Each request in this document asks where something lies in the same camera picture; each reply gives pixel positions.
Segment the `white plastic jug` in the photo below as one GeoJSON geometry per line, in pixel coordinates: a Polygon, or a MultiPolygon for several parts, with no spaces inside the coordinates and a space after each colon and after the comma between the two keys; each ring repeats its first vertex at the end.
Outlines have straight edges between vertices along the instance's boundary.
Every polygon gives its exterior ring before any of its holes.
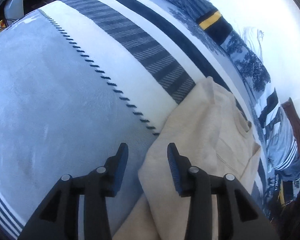
{"type": "Polygon", "coordinates": [[[8,26],[24,17],[23,0],[7,0],[4,6],[5,21],[8,26]]]}

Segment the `navy yellow striped pillow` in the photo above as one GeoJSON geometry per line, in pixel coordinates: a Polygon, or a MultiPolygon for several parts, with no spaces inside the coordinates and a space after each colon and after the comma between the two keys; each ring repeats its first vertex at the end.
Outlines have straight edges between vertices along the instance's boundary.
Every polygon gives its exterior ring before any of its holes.
{"type": "Polygon", "coordinates": [[[293,127],[274,88],[266,90],[254,106],[254,124],[262,154],[252,196],[261,208],[273,197],[275,174],[284,181],[300,179],[300,154],[293,127]]]}

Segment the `white crumpled cloth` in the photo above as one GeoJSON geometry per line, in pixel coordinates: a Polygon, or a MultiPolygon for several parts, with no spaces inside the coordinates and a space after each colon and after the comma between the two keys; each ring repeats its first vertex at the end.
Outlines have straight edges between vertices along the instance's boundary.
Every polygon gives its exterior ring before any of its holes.
{"type": "Polygon", "coordinates": [[[263,36],[263,31],[255,27],[244,27],[240,33],[241,39],[259,58],[262,58],[263,36]]]}

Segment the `beige knit sweater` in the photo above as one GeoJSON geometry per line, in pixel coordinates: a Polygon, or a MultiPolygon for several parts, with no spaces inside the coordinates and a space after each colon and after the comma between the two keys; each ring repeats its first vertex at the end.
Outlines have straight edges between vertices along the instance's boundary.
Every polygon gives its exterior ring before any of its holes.
{"type": "Polygon", "coordinates": [[[261,152],[252,124],[233,94],[207,77],[170,114],[149,148],[138,172],[143,193],[115,239],[185,237],[190,199],[175,190],[167,158],[170,143],[192,165],[218,177],[231,173],[252,191],[261,152]]]}

